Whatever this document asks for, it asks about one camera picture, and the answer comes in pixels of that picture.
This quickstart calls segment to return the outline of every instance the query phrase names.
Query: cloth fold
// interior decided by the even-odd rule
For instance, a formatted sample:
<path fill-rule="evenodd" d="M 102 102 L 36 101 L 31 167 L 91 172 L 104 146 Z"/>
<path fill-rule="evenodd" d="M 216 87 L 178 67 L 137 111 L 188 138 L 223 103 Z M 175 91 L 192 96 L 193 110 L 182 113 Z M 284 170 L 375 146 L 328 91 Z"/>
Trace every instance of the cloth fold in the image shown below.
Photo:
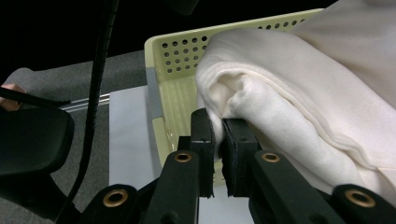
<path fill-rule="evenodd" d="M 396 204 L 395 109 L 300 37 L 253 28 L 217 33 L 196 84 L 218 143 L 221 119 L 245 119 L 263 147 L 282 152 L 314 187 L 331 193 L 353 183 Z"/>

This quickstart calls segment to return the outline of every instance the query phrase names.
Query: yellow plastic basket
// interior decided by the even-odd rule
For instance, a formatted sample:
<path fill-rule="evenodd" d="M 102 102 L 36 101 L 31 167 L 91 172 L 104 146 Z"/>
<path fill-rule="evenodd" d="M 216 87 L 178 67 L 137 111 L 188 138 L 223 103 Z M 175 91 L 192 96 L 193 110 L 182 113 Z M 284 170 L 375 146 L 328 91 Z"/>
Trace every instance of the yellow plastic basket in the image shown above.
<path fill-rule="evenodd" d="M 237 27 L 287 32 L 322 8 L 202 29 L 157 35 L 145 43 L 145 64 L 152 124 L 161 164 L 177 150 L 178 138 L 191 135 L 196 107 L 195 70 L 215 33 Z M 221 162 L 215 162 L 214 185 L 224 183 Z"/>

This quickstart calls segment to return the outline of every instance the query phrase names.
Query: cable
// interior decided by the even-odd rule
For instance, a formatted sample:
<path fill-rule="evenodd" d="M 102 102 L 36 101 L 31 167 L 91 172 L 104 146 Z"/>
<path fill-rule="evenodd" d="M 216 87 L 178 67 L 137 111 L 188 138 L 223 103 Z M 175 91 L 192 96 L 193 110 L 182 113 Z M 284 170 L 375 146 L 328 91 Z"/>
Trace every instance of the cable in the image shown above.
<path fill-rule="evenodd" d="M 92 141 L 95 131 L 96 112 L 99 105 L 100 91 L 102 86 L 103 73 L 107 57 L 108 45 L 110 42 L 111 32 L 117 13 L 119 0 L 105 0 L 104 13 L 101 17 L 99 28 L 99 38 L 96 46 L 95 58 L 92 65 L 92 77 L 90 86 L 90 97 L 88 101 L 87 118 L 85 123 L 85 135 L 83 142 L 82 155 L 79 163 L 78 175 L 71 188 L 64 205 L 56 217 L 55 223 L 63 223 L 64 216 L 67 214 L 67 208 L 73 202 L 81 186 L 84 176 L 90 163 Z"/>

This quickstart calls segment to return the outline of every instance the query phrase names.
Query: white table surface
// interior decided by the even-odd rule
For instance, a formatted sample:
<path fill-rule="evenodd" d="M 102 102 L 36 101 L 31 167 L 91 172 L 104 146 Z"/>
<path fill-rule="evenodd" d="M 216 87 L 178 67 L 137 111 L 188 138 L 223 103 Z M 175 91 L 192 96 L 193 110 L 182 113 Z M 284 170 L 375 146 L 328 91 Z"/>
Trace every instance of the white table surface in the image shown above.
<path fill-rule="evenodd" d="M 109 185 L 141 189 L 161 174 L 148 102 L 147 86 L 110 93 Z M 200 198 L 199 223 L 254 223 L 248 198 L 228 198 L 226 192 L 217 186 L 215 198 Z"/>

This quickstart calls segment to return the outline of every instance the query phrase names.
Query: gray floor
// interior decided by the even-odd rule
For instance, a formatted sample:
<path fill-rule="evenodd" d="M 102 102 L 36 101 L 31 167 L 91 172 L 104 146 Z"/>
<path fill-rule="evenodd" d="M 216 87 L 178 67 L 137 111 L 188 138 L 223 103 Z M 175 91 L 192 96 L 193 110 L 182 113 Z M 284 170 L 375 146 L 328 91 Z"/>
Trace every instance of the gray floor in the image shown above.
<path fill-rule="evenodd" d="M 35 96 L 73 102 L 89 97 L 91 70 L 92 62 L 71 64 L 45 71 L 21 68 L 11 74 L 6 83 L 15 83 Z M 146 84 L 143 50 L 106 60 L 101 94 Z M 85 209 L 97 192 L 108 186 L 108 111 L 108 104 L 100 105 L 98 108 L 90 166 L 74 200 L 76 208 L 80 211 Z M 66 195 L 72 188 L 78 173 L 86 112 L 86 109 L 70 112 L 76 123 L 73 144 L 65 165 L 51 174 Z M 0 223 L 50 224 L 52 222 L 0 199 Z"/>

